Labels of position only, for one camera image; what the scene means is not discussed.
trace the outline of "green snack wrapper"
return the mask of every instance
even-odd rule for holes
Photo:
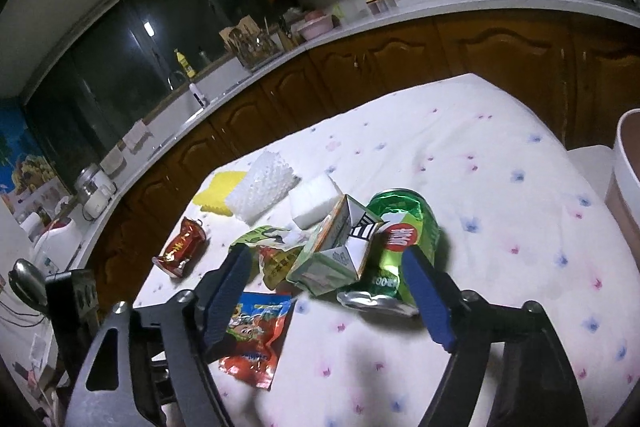
[[[306,232],[265,225],[238,237],[229,250],[238,243],[247,245],[258,256],[264,285],[274,290],[287,276],[308,239]]]
[[[402,252],[418,245],[433,264],[440,228],[424,198],[406,188],[376,194],[367,208],[385,223],[374,237],[362,277],[338,292],[338,301],[348,308],[415,315],[414,298],[402,277]]]

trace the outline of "green soda can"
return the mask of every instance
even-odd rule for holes
[[[367,205],[380,228],[359,281],[338,292],[340,304],[357,310],[410,317],[418,313],[401,271],[402,252],[418,245],[433,264],[440,228],[424,198],[407,188],[379,192]]]

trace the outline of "yellow sponge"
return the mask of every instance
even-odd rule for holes
[[[200,209],[204,212],[233,216],[225,204],[225,198],[236,188],[245,175],[246,172],[239,171],[218,172],[213,176],[209,187],[193,197],[193,203],[199,204]]]

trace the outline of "red snack wrapper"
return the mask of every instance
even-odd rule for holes
[[[185,274],[187,266],[194,263],[198,247],[207,240],[202,227],[192,219],[185,217],[176,235],[164,251],[152,259],[153,264],[174,279]]]
[[[220,359],[220,371],[254,387],[268,389],[278,365],[271,347],[291,306],[291,296],[268,293],[242,294],[226,331],[236,338],[233,355]]]

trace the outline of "small cardboard box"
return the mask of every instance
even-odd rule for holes
[[[360,279],[373,234],[382,220],[348,195],[316,228],[287,280],[318,296]]]

